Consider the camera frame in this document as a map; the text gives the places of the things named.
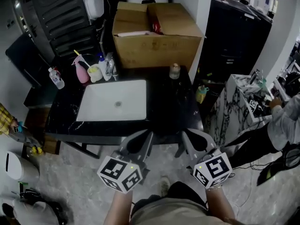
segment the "person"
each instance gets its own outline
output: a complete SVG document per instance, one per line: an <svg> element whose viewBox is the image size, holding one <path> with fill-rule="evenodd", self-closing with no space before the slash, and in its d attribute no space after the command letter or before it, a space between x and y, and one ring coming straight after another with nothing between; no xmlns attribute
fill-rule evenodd
<svg viewBox="0 0 300 225"><path fill-rule="evenodd" d="M161 196L138 201L131 214L133 191L116 191L104 225L241 225L235 220L221 185L206 190L208 210L200 196L182 182L170 186L164 177L160 187Z"/></svg>
<svg viewBox="0 0 300 225"><path fill-rule="evenodd" d="M61 219L59 208L50 206L49 203L39 201L30 205L27 202L14 200L13 206L6 203L2 205L8 224L20 225L64 225L66 221Z"/></svg>
<svg viewBox="0 0 300 225"><path fill-rule="evenodd" d="M300 94L294 96L282 108L282 101L275 98L270 102L273 119L260 129L245 132L225 147L246 141L229 158L232 168L253 162L269 153L281 151L288 143L300 143Z"/></svg>
<svg viewBox="0 0 300 225"><path fill-rule="evenodd" d="M20 128L18 121L13 117L6 108L0 103L0 135L5 134L17 142L24 143L29 147L41 148L41 143L31 134L26 127L21 127L21 132L15 132Z"/></svg>

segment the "gray sleeve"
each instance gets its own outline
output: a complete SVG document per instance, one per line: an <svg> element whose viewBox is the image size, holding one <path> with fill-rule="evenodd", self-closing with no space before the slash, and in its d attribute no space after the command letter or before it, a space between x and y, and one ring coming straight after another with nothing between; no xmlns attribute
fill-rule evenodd
<svg viewBox="0 0 300 225"><path fill-rule="evenodd" d="M290 144L300 143L300 95L294 96L278 113L280 116L274 118L276 125L281 127Z"/></svg>

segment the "marble floor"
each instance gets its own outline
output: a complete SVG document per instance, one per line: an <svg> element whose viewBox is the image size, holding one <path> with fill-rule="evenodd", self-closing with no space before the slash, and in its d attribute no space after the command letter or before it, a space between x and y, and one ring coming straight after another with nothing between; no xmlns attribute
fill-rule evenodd
<svg viewBox="0 0 300 225"><path fill-rule="evenodd" d="M32 187L44 198L60 202L70 225L103 224L114 191L106 187L96 172L106 155L115 146L90 146L100 159L86 156L66 144L60 154L45 154L30 159L40 170L40 180ZM177 145L159 145L152 148L146 160L150 173L143 186L134 189L133 202L158 193L158 181L167 175L171 182L182 181L194 189L205 201L201 184L185 169L187 156L174 158ZM280 154L267 155L255 164L265 164ZM283 225L300 206L300 166L280 172L261 186L256 186L259 171L236 169L235 176L224 184L224 192L239 221L245 224Z"/></svg>

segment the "white trash can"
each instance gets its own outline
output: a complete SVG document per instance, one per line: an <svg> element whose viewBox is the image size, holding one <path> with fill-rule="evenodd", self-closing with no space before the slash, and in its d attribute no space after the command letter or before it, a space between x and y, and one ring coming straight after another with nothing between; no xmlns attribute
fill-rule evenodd
<svg viewBox="0 0 300 225"><path fill-rule="evenodd" d="M12 152L7 152L5 169L7 175L16 181L35 183L39 179L38 169Z"/></svg>

